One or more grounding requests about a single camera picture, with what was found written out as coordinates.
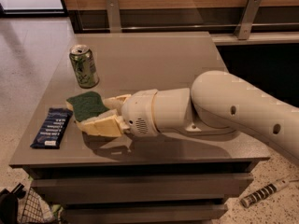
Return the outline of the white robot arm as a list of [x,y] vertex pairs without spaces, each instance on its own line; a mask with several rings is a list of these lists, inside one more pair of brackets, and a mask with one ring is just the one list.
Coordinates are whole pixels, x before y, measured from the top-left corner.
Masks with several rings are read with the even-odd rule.
[[77,122],[83,132],[105,137],[203,137],[240,131],[292,161],[299,159],[298,108],[223,71],[201,74],[190,88],[139,91],[102,103],[106,111]]

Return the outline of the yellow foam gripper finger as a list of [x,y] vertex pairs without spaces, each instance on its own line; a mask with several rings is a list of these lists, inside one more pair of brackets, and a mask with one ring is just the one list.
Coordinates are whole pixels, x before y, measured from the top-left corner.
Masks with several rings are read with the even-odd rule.
[[117,109],[77,122],[77,125],[87,135],[104,137],[120,137],[130,129]]
[[116,109],[118,114],[120,115],[122,106],[130,97],[131,94],[124,94],[120,96],[106,98],[103,100],[103,104],[110,110]]

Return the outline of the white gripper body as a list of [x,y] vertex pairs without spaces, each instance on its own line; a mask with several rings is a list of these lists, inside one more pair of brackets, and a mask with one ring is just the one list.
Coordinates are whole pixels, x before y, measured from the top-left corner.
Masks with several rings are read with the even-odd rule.
[[153,137],[159,134],[156,129],[152,104],[156,89],[138,91],[122,106],[121,115],[130,132],[138,137]]

